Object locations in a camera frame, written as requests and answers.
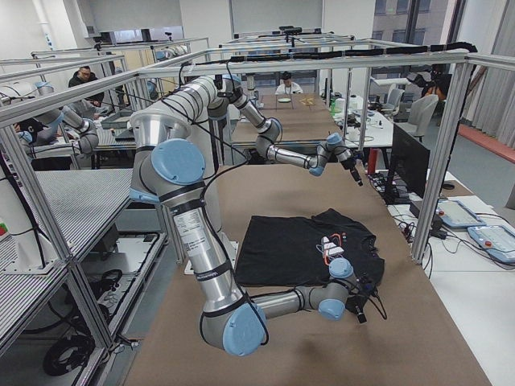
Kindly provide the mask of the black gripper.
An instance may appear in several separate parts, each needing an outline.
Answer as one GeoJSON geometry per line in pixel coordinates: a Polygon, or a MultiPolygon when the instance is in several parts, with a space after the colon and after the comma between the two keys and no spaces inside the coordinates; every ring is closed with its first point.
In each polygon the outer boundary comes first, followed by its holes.
{"type": "Polygon", "coordinates": [[[361,180],[359,172],[356,169],[356,159],[353,156],[351,156],[350,158],[347,158],[344,161],[342,161],[341,164],[345,170],[348,170],[350,172],[355,182],[361,187],[363,185],[363,182],[361,180]]]}
{"type": "Polygon", "coordinates": [[[357,316],[359,323],[367,322],[364,308],[373,292],[373,280],[368,275],[357,278],[356,284],[349,293],[346,308],[357,316]]]}

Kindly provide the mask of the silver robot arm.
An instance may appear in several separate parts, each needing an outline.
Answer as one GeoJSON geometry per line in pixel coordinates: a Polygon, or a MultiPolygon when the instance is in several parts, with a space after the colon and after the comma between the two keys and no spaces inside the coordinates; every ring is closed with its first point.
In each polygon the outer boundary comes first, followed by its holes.
{"type": "Polygon", "coordinates": [[[188,127],[198,126],[202,113],[216,120],[225,115],[229,105],[234,105],[257,130],[255,146],[263,158],[302,167],[311,175],[320,176],[329,158],[334,155],[357,184],[363,184],[356,169],[355,154],[344,144],[339,133],[332,133],[320,142],[316,146],[316,154],[312,156],[276,146],[276,140],[282,133],[280,121],[274,117],[265,117],[242,91],[239,81],[234,76],[200,76],[179,86],[160,101],[173,113],[178,114],[188,127]]]}
{"type": "Polygon", "coordinates": [[[270,318],[300,310],[316,310],[332,321],[342,318],[348,299],[358,295],[348,259],[330,261],[329,279],[321,286],[249,296],[234,277],[223,242],[209,228],[203,195],[206,163],[199,148],[188,141],[191,121],[148,108],[134,113],[130,124],[137,136],[130,198],[171,212],[173,232],[205,296],[199,330],[207,344],[246,356],[268,343],[270,318]]]}

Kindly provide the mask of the neighbouring cell robot arm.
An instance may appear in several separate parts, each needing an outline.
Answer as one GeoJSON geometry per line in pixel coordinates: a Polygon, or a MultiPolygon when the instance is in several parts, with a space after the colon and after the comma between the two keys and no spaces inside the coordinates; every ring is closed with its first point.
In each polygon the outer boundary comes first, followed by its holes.
{"type": "Polygon", "coordinates": [[[31,159],[91,154],[99,142],[94,123],[81,117],[68,106],[20,121],[18,126],[19,143],[31,159]],[[50,140],[56,135],[59,124],[73,129],[79,135],[79,139],[51,144],[50,140]]]}

